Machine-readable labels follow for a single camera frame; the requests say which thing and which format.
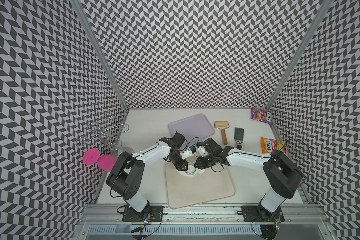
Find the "white dough ball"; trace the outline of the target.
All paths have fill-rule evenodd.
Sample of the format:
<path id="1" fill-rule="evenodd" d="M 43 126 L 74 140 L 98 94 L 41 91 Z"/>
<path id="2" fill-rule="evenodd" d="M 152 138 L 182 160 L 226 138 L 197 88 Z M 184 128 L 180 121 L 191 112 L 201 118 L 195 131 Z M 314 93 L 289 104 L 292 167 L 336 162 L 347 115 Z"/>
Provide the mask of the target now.
<path id="1" fill-rule="evenodd" d="M 205 172 L 205 170 L 200 170 L 200 169 L 191 169 L 191 170 L 188 170 L 188 171 L 180 171 L 179 174 L 181 176 L 184 176 L 184 177 L 188 177 L 188 178 L 192 178 L 196 175 L 201 175 Z"/>

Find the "beige plastic tray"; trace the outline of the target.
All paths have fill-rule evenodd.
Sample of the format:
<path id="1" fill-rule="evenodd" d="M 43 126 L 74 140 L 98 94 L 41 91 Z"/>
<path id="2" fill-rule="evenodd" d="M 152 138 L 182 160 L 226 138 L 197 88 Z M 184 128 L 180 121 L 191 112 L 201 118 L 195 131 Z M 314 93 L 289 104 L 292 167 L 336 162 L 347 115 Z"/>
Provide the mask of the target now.
<path id="1" fill-rule="evenodd" d="M 165 180 L 168 205 L 180 209 L 232 197 L 236 188 L 228 170 L 216 173 L 211 168 L 192 178 L 179 174 L 172 163 L 165 164 Z"/>

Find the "wooden dough roller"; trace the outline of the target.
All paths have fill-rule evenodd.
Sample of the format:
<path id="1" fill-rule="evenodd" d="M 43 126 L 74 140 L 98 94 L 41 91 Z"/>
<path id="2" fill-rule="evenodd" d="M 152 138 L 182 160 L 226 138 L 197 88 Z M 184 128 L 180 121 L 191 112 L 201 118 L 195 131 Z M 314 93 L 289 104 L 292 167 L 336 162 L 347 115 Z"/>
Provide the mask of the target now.
<path id="1" fill-rule="evenodd" d="M 228 129 L 230 127 L 229 122 L 228 121 L 217 121 L 214 123 L 214 127 L 216 129 L 221 130 L 223 144 L 227 145 L 228 139 L 227 139 L 227 135 L 226 135 L 226 129 Z"/>

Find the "black handled metal scraper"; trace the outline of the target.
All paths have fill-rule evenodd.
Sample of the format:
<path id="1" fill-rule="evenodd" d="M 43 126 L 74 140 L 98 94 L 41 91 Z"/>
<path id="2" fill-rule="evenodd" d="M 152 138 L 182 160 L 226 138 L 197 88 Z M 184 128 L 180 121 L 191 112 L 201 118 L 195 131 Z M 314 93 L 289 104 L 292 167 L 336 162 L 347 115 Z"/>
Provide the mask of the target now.
<path id="1" fill-rule="evenodd" d="M 235 128 L 234 141 L 236 143 L 236 148 L 238 150 L 241 150 L 242 149 L 242 144 L 243 144 L 243 141 L 244 141 L 244 129 Z"/>

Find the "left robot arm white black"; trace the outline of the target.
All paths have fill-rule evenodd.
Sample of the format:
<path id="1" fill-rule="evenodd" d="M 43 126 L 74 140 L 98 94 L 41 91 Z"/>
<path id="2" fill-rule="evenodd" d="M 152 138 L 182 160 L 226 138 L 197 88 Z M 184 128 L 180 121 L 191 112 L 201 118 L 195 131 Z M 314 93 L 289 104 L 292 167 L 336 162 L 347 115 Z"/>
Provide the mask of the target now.
<path id="1" fill-rule="evenodd" d="M 146 150 L 134 154 L 121 153 L 108 175 L 106 184 L 111 192 L 118 193 L 135 212 L 147 212 L 150 202 L 140 192 L 145 166 L 166 159 L 173 163 L 179 172 L 187 171 L 188 156 L 182 155 L 179 150 L 185 141 L 185 137 L 176 132 L 171 138 L 159 139 L 154 146 Z"/>

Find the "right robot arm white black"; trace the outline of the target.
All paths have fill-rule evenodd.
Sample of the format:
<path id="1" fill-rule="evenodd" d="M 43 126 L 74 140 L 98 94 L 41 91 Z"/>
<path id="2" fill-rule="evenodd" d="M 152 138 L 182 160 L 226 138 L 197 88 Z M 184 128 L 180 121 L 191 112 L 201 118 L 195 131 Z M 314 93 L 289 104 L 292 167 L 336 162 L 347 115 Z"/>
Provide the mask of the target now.
<path id="1" fill-rule="evenodd" d="M 195 168 L 204 170 L 215 165 L 245 167 L 263 171 L 271 188 L 258 205 L 261 214 L 275 214 L 286 199 L 291 199 L 302 182 L 303 173 L 283 151 L 255 154 L 234 147 L 222 148 L 213 139 L 190 147 L 197 156 Z"/>

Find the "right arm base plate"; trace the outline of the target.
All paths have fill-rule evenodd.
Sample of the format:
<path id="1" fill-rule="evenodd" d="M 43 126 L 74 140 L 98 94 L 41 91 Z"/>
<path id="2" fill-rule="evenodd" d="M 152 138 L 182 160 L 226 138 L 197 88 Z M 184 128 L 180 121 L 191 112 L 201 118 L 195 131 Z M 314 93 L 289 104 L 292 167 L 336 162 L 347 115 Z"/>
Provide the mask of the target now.
<path id="1" fill-rule="evenodd" d="M 280 222 L 285 221 L 284 214 L 280 207 L 273 213 L 267 211 L 262 206 L 258 205 L 244 205 L 241 206 L 241 209 L 237 212 L 238 215 L 241 215 L 244 218 L 245 222 Z"/>

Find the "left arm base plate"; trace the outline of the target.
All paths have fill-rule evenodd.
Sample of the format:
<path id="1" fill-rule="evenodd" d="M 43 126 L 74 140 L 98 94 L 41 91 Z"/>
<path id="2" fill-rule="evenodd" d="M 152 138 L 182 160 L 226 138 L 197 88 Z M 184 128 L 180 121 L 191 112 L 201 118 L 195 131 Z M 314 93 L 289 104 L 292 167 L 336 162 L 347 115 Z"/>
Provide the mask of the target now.
<path id="1" fill-rule="evenodd" d="M 123 212 L 122 221 L 132 223 L 142 223 L 148 214 L 153 214 L 151 222 L 160 222 L 163 218 L 164 206 L 148 206 L 141 213 L 135 211 L 132 207 L 126 207 Z"/>

